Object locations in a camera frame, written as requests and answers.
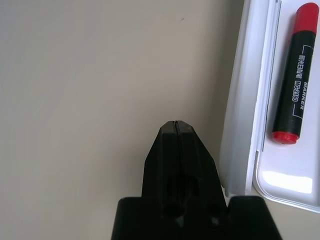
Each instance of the white plastic tray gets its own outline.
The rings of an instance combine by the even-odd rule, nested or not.
[[[320,37],[300,139],[270,138],[297,9],[307,0],[246,0],[224,123],[220,177],[227,196],[250,194],[320,213]],[[320,0],[314,0],[320,6]]]

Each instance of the black marker barrel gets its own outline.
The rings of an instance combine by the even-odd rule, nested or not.
[[[296,12],[272,129],[272,138],[277,143],[295,144],[300,137],[318,14],[315,3],[306,3]]]

